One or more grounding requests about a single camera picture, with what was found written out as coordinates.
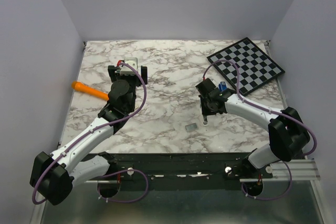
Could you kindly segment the silver staple strips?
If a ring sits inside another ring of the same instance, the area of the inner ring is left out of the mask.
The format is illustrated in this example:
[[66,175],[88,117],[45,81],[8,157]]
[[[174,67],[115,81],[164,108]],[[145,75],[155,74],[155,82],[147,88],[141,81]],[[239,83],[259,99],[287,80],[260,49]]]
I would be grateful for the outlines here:
[[195,131],[197,129],[198,129],[198,126],[197,126],[196,123],[188,124],[188,125],[185,126],[185,130],[187,132],[192,132],[192,131]]

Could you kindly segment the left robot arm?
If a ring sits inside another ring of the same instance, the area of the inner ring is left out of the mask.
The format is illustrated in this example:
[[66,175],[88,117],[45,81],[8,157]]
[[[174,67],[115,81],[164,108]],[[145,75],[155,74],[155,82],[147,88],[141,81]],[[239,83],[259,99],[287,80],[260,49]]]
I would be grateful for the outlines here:
[[112,179],[119,173],[109,154],[97,154],[91,159],[86,156],[140,112],[135,108],[136,88],[147,85],[148,69],[142,66],[137,71],[136,67],[135,62],[126,60],[109,66],[112,85],[108,101],[94,121],[65,146],[35,157],[29,182],[34,189],[34,204],[48,201],[58,205],[75,186],[93,178]]

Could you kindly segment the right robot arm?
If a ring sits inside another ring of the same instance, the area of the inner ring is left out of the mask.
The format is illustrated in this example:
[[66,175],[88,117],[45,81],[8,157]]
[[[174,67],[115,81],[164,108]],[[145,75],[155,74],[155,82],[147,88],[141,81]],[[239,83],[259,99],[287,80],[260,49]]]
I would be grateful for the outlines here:
[[241,165],[246,177],[255,177],[262,167],[270,163],[291,161],[310,141],[298,112],[291,107],[284,110],[264,107],[232,89],[220,90],[209,78],[196,85],[196,89],[204,124],[207,124],[210,115],[233,114],[268,132],[269,143],[248,154]]

